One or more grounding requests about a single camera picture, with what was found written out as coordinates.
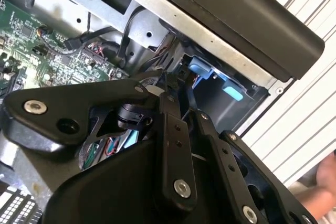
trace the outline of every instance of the metal sheet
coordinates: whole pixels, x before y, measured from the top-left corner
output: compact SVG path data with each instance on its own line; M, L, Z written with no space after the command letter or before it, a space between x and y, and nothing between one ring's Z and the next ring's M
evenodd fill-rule
M167 0L135 0L180 32L190 37L259 86L269 88L274 78L200 23Z
M132 1L125 14L122 14L102 0L72 1L82 5L122 33L132 12L139 6L137 2ZM159 23L158 17L149 11L144 11L134 18L129 37L143 47L148 48L148 46L158 47L167 34L168 31Z

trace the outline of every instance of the green circuit board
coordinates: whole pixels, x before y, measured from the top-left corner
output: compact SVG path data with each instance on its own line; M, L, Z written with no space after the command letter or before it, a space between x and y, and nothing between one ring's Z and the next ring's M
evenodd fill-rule
M72 56L51 53L37 36L39 20L0 0L0 99L9 91L124 79L128 75L89 45ZM46 41L64 51L66 39L52 31Z

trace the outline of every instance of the silver screw head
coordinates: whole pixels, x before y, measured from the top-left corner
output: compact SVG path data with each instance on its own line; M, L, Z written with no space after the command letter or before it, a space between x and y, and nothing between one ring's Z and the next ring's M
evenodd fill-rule
M171 102L175 102L175 99L171 95L168 95L168 100L170 100Z
M276 93L277 93L277 94L282 94L282 93L284 92L283 90L284 90L284 89L283 89L282 87L277 88Z
M307 216L302 215L302 217L303 217L303 219L305 220L305 222L306 222L307 224L313 224L313 222L311 222L311 220L310 220Z
M41 115L47 112L47 106L40 101L30 100L25 102L24 109L30 114Z
M246 219L249 220L252 224L256 224L258 222L258 218L256 213L248 206L243 207L243 213L246 217Z
M233 133L229 133L229 137L231 138L231 140L233 140L233 141L236 141L237 140L237 137L236 137L236 135L235 134L233 134Z
M206 114L201 114L201 117L203 118L203 119L205 119L205 120L209 120L209 117L206 115Z
M143 89L142 88L140 88L138 86L135 86L134 88L135 88L135 90L137 90L137 92L143 93Z
M190 186L183 179L178 179L174 182L174 189L182 198L189 198L191 195Z

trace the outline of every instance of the screw hole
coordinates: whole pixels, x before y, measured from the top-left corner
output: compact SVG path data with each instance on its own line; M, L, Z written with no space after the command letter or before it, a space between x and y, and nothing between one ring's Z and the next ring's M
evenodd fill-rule
M177 140L177 141L175 142L175 144L176 144L179 148L182 147L182 143L181 143L179 140Z
M230 169L231 171L233 171L233 172L236 171L236 169L235 169L232 165L229 165L229 169Z
M57 129L67 135L73 135L79 132L79 125L72 119L62 118L58 120Z

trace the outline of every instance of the electronic component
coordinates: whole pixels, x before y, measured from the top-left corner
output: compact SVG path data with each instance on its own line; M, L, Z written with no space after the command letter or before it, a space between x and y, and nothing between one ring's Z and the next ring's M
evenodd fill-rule
M0 45L4 45L6 43L6 39L4 39L3 37L0 37Z
M91 61L95 61L98 64L103 64L104 62L106 62L106 59L104 59L103 56L95 53L89 48L84 48L82 50L82 54L85 55L87 58L91 59Z
M48 49L40 45L40 46L33 47L32 52L38 56L45 56L48 54Z
M66 37L31 18L10 2L2 2L6 8L0 9L0 49L4 49L0 55L0 89L8 85L4 74L11 72L18 73L19 79L22 78L22 85L18 86L21 89L108 81L116 71L122 73L122 78L128 77L126 72L106 61L98 51L95 52L94 45L88 45L71 56L55 54L41 44L33 32L43 31L45 41L59 52L64 52L62 45ZM26 70L19 73L18 68L22 67Z
M27 36L28 38L31 37L33 30L31 28L29 28L28 26L23 26L21 33L25 36Z
M71 58L70 56L62 56L62 63L65 65L65 66L68 66L71 62Z

